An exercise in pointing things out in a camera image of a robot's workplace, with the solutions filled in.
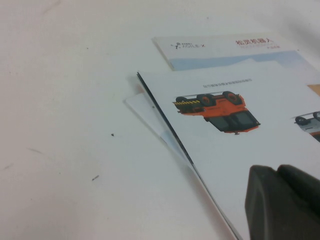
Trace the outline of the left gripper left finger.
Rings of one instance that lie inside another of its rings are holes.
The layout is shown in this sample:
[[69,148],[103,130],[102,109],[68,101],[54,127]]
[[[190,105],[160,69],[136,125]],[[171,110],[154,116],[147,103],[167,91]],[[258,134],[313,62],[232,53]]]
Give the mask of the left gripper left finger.
[[252,240],[320,238],[320,216],[271,167],[250,168],[245,213]]

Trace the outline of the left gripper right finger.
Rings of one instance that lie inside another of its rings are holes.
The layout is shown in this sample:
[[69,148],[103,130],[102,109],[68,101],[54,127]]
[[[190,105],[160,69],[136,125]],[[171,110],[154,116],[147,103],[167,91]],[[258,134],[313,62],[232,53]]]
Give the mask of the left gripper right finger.
[[277,173],[318,217],[320,216],[320,180],[292,165],[283,164]]

